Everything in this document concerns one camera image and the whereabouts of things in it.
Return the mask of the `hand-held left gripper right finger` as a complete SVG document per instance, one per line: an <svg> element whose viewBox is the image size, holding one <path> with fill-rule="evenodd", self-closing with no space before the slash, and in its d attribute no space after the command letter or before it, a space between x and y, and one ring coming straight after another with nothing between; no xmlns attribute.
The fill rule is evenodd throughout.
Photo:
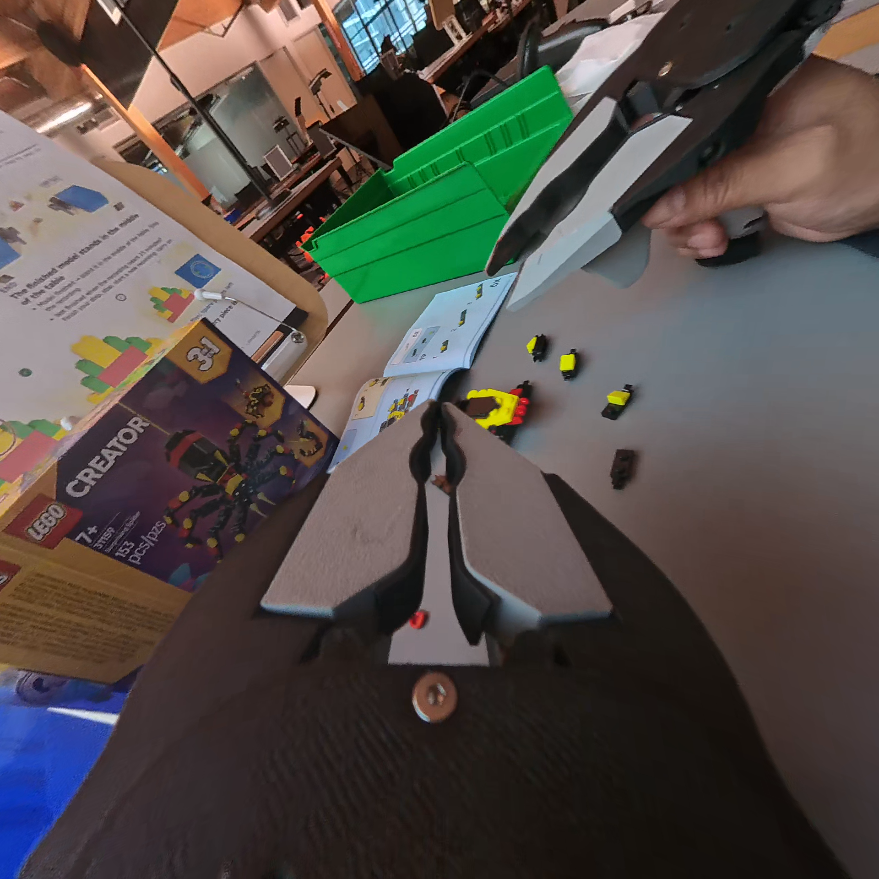
<svg viewBox="0 0 879 879"><path fill-rule="evenodd" d="M441 406L453 606L468 643L608 618L613 605L543 472Z"/></svg>

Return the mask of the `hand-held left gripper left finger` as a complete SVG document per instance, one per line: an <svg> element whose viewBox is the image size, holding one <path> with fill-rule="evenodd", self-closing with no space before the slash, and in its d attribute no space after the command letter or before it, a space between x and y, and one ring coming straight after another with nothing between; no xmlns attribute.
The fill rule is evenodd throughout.
<svg viewBox="0 0 879 879"><path fill-rule="evenodd" d="M409 621L420 608L440 405L423 402L334 468L261 599L317 621Z"/></svg>

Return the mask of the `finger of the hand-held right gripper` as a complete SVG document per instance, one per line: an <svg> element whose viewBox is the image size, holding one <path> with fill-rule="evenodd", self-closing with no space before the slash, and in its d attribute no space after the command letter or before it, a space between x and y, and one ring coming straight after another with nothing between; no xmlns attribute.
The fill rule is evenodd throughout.
<svg viewBox="0 0 879 879"><path fill-rule="evenodd" d="M617 100L592 100L569 125L503 227L485 267L490 277L525 258L586 195L595 179L630 132Z"/></svg>
<svg viewBox="0 0 879 879"><path fill-rule="evenodd" d="M577 205L524 262L511 288L510 310L530 304L621 240L613 206L691 122L685 116L665 115L624 141Z"/></svg>

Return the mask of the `yellow black lego spider model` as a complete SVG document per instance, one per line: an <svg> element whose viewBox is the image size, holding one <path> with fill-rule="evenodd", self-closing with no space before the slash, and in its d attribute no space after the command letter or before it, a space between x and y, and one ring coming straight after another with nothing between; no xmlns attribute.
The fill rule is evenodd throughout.
<svg viewBox="0 0 879 879"><path fill-rule="evenodd" d="M471 390L457 407L483 429L511 445L526 423L533 397L533 384L525 380L509 391Z"/></svg>

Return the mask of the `purple lego set box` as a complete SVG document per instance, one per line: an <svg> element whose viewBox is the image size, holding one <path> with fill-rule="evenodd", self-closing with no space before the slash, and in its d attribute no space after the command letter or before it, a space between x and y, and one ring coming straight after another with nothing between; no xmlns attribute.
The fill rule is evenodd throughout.
<svg viewBox="0 0 879 879"><path fill-rule="evenodd" d="M1 661L112 683L338 438L206 321L67 429L2 423Z"/></svg>

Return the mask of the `lego instruction booklet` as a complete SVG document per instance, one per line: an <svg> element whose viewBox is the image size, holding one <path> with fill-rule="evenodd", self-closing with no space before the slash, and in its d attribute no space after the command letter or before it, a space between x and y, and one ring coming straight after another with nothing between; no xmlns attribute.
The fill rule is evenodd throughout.
<svg viewBox="0 0 879 879"><path fill-rule="evenodd" d="M509 271L434 296L382 374L367 380L356 393L330 473L410 411L438 400L452 375L471 368L483 336L517 278L517 271Z"/></svg>

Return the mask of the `person's right hand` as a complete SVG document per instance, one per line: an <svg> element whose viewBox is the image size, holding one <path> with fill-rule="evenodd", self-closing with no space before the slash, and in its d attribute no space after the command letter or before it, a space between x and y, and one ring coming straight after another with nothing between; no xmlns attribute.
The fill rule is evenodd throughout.
<svg viewBox="0 0 879 879"><path fill-rule="evenodd" d="M691 258L725 253L722 214L757 207L784 236L829 243L878 226L878 83L810 57L765 103L741 148L643 215Z"/></svg>

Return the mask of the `green plastic bin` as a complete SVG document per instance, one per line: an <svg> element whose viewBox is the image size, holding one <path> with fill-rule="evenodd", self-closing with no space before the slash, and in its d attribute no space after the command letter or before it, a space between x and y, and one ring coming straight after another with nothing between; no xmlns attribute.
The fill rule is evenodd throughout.
<svg viewBox="0 0 879 879"><path fill-rule="evenodd" d="M358 304L481 271L528 185L462 163L408 185L379 170L303 244Z"/></svg>
<svg viewBox="0 0 879 879"><path fill-rule="evenodd" d="M469 164L509 210L572 119L555 73L541 67L403 153L387 185L399 196Z"/></svg>

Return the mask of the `black office chair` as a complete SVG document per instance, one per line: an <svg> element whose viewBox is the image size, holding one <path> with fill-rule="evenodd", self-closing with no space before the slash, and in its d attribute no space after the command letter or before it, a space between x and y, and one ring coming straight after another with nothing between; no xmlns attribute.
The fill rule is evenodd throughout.
<svg viewBox="0 0 879 879"><path fill-rule="evenodd" d="M562 24L552 34L539 30L533 19L523 30L514 62L512 82L520 82L542 67L559 71L576 53L583 40L609 27L603 18L589 18Z"/></svg>

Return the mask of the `black monitor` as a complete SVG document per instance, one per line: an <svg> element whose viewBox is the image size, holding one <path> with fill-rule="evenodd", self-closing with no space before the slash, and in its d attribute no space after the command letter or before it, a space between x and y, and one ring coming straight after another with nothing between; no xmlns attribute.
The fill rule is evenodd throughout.
<svg viewBox="0 0 879 879"><path fill-rule="evenodd" d="M417 73L405 71L394 79L377 68L353 88L356 103L325 122L324 132L387 165L447 124L439 94Z"/></svg>

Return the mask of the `wooden sign board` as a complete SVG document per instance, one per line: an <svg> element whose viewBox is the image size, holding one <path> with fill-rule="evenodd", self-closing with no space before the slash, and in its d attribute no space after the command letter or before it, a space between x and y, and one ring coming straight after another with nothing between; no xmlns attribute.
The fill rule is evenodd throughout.
<svg viewBox="0 0 879 879"><path fill-rule="evenodd" d="M277 298L284 298L287 305L280 312L280 316L287 315L295 307L307 313L301 328L305 343L287 345L285 351L268 368L269 374L282 383L293 379L324 339L329 326L327 307L321 294L286 264L274 258L170 180L123 161L99 157L92 159L91 164L126 185L186 228L200 242L272 289Z"/></svg>

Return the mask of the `printed paper sign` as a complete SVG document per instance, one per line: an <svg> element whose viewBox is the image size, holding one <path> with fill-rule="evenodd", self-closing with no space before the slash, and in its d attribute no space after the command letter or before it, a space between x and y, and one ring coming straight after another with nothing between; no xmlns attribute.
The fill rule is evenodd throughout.
<svg viewBox="0 0 879 879"><path fill-rule="evenodd" d="M72 426L205 319L261 364L307 313L90 161L1 122L2 507Z"/></svg>

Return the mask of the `blue printed mat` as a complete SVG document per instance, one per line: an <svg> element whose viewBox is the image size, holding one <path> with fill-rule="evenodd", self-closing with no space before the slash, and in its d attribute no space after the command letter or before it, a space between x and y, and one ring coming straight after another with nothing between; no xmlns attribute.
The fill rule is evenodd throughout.
<svg viewBox="0 0 879 879"><path fill-rule="evenodd" d="M16 877L81 786L139 672L103 684L2 665L3 878Z"/></svg>

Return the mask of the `black overhead equipment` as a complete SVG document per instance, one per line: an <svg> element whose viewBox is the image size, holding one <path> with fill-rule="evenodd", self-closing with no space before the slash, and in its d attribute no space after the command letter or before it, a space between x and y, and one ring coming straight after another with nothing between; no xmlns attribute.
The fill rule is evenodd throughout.
<svg viewBox="0 0 879 879"><path fill-rule="evenodd" d="M45 48L70 68L86 67L129 107L154 60L178 1L33 2Z"/></svg>

